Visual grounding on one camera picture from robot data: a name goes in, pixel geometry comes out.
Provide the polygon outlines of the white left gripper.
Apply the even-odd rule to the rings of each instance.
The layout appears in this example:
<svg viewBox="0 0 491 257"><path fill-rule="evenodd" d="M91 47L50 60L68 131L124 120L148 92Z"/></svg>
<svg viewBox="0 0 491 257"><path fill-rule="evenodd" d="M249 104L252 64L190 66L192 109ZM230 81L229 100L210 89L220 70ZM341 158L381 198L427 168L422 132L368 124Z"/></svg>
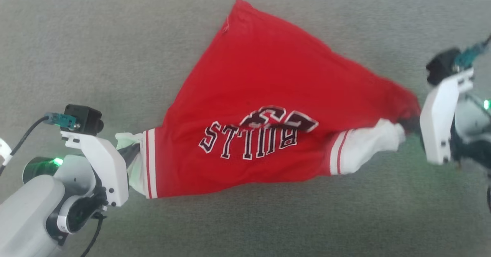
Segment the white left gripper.
<svg viewBox="0 0 491 257"><path fill-rule="evenodd" d="M121 154L106 139L82 133L62 131L66 147L80 149L106 188L107 201L123 206L129 197L127 168L140 153L140 144L121 148Z"/></svg>

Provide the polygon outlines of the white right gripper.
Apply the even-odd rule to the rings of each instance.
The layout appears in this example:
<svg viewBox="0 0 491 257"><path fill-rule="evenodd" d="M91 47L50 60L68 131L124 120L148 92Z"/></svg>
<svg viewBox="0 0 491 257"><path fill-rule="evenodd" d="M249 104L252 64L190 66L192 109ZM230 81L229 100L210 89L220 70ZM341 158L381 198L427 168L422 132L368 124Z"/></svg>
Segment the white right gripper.
<svg viewBox="0 0 491 257"><path fill-rule="evenodd" d="M422 134L427 161L443 165L451 158L451 128L459 96L473 88L474 69L443 79L424 102L420 117L399 120L405 133Z"/></svg>

